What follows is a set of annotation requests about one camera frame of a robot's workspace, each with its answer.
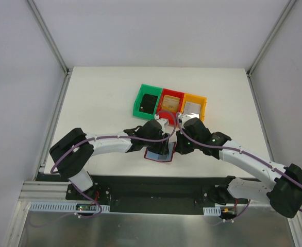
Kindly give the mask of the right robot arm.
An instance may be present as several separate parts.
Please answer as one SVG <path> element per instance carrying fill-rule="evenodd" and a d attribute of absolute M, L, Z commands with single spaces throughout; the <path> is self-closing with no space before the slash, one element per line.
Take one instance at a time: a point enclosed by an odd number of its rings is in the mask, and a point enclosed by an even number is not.
<path fill-rule="evenodd" d="M 189 154 L 195 150 L 249 173 L 255 181 L 227 176 L 214 186 L 208 198 L 226 205 L 234 199 L 268 203 L 277 213 L 294 218 L 302 206 L 302 169 L 290 164 L 260 158 L 222 132 L 210 132 L 199 118 L 182 116 L 178 120 L 176 152 Z"/>

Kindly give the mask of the red leather card holder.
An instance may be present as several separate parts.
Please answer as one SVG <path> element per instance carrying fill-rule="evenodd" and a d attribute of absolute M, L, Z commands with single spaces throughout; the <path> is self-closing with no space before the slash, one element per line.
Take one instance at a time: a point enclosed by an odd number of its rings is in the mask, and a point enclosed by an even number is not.
<path fill-rule="evenodd" d="M 144 158 L 147 160 L 151 160 L 154 162 L 160 163 L 169 163 L 173 160 L 173 156 L 175 153 L 176 142 L 169 143 L 169 152 L 168 154 L 156 154 L 154 152 L 150 152 L 148 150 L 145 151 Z"/>

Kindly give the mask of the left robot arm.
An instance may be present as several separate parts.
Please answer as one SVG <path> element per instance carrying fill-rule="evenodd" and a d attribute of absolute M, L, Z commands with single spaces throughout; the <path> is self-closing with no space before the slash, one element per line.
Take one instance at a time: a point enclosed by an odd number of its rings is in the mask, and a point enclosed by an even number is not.
<path fill-rule="evenodd" d="M 81 128 L 71 130 L 50 148 L 54 161 L 51 174 L 59 174 L 77 188 L 77 194 L 83 200 L 94 197 L 94 182 L 84 169 L 88 160 L 106 153 L 129 153 L 151 148 L 163 155 L 168 154 L 170 135 L 165 133 L 169 121 L 165 118 L 149 120 L 143 126 L 125 129 L 118 134 L 87 134 Z"/>

